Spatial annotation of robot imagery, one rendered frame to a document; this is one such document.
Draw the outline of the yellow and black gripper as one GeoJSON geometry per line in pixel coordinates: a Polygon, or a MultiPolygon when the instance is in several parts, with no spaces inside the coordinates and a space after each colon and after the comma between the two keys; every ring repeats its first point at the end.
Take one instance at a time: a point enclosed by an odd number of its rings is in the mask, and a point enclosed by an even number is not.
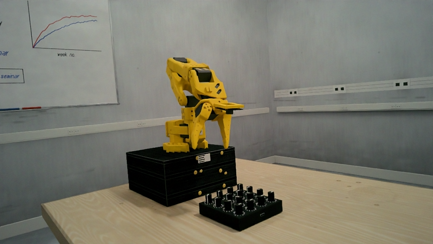
{"type": "Polygon", "coordinates": [[[198,145],[198,137],[205,121],[207,120],[218,121],[223,138],[223,146],[227,149],[229,146],[231,114],[233,114],[234,110],[243,110],[240,108],[244,108],[244,105],[228,103],[227,100],[222,100],[220,98],[209,98],[199,101],[199,103],[194,107],[194,125],[191,134],[193,149],[196,149],[198,145]]]}

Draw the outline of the black control panel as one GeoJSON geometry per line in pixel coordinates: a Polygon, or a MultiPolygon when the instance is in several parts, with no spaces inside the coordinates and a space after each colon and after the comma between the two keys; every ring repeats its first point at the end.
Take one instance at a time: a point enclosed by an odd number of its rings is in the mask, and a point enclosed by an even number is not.
{"type": "Polygon", "coordinates": [[[263,189],[252,186],[243,190],[243,184],[237,184],[237,190],[227,187],[227,193],[217,190],[217,197],[205,194],[206,201],[199,203],[199,213],[238,231],[259,223],[283,211],[282,200],[274,198],[274,192],[263,195],[263,189]]]}

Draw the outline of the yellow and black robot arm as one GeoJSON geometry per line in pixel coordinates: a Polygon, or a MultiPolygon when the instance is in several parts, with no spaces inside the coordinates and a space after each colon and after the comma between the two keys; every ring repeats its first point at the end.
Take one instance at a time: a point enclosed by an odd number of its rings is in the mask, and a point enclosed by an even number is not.
{"type": "MultiPolygon", "coordinates": [[[[171,81],[171,88],[181,108],[182,119],[167,122],[170,142],[163,143],[166,152],[190,152],[193,129],[194,107],[203,99],[227,98],[223,83],[220,82],[209,66],[190,58],[168,58],[166,73],[171,81]],[[207,82],[207,83],[202,83],[207,82]],[[184,90],[192,96],[185,96],[184,90]]],[[[196,149],[208,148],[205,140],[205,123],[198,137],[196,149]]]]}

